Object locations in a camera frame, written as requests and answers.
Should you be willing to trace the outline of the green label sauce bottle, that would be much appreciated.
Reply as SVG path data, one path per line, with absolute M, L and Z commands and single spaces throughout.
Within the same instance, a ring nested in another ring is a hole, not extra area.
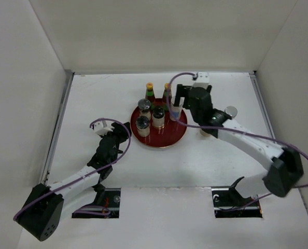
M 151 110 L 153 110 L 154 107 L 155 107 L 156 97 L 155 97 L 155 93 L 154 93 L 154 90 L 153 90 L 153 83 L 151 83 L 151 82 L 148 82 L 146 84 L 145 99 L 147 99 L 150 102 Z
M 168 104 L 171 102 L 171 87 L 169 85 L 169 83 L 166 83 L 164 85 L 164 92 L 163 92 L 163 96 L 162 96 L 162 107 L 164 109 L 165 112 L 168 112 Z

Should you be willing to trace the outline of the black cap glass shaker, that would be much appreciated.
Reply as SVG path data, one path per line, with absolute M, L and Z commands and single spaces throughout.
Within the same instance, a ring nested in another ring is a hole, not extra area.
M 150 134 L 150 121 L 146 116 L 139 116 L 136 119 L 136 127 L 141 137 L 147 137 Z

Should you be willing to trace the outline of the black cap spice jar front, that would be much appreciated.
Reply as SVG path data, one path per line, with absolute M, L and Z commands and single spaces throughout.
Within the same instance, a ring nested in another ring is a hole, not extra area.
M 165 111 L 163 107 L 156 106 L 152 111 L 152 125 L 155 128 L 161 129 L 165 124 Z

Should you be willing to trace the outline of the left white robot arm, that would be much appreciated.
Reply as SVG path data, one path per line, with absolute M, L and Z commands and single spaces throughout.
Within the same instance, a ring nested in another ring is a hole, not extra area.
M 100 118 L 90 124 L 100 137 L 98 148 L 91 160 L 77 173 L 57 183 L 46 186 L 38 184 L 32 188 L 22 209 L 13 217 L 37 240 L 48 239 L 56 230 L 65 203 L 87 189 L 87 201 L 94 207 L 104 202 L 104 193 L 97 188 L 113 170 L 113 164 L 120 160 L 125 151 L 120 144 L 130 142 L 132 131 L 129 122 L 121 123 L 111 119 L 111 128 Z

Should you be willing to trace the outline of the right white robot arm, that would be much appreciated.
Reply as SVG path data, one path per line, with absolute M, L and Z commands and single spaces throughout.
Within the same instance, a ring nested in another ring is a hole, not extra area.
M 299 152 L 278 145 L 269 138 L 259 138 L 241 126 L 231 115 L 213 108 L 211 86 L 206 88 L 177 85 L 174 106 L 184 99 L 183 107 L 190 110 L 193 121 L 205 134 L 225 141 L 251 156 L 266 170 L 250 177 L 239 177 L 231 186 L 229 200 L 241 205 L 248 197 L 271 193 L 285 197 L 303 176 Z

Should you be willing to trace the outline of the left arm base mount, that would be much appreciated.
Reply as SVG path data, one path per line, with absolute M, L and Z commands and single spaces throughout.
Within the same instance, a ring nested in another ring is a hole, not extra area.
M 106 188 L 102 184 L 91 187 L 95 197 L 72 213 L 72 218 L 79 219 L 113 219 L 119 218 L 121 203 L 121 188 Z

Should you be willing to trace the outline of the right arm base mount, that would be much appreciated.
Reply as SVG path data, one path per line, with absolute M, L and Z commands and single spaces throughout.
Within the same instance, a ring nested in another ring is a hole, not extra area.
M 238 178 L 232 185 L 212 188 L 214 215 L 216 218 L 262 218 L 256 197 L 243 198 L 236 190 Z

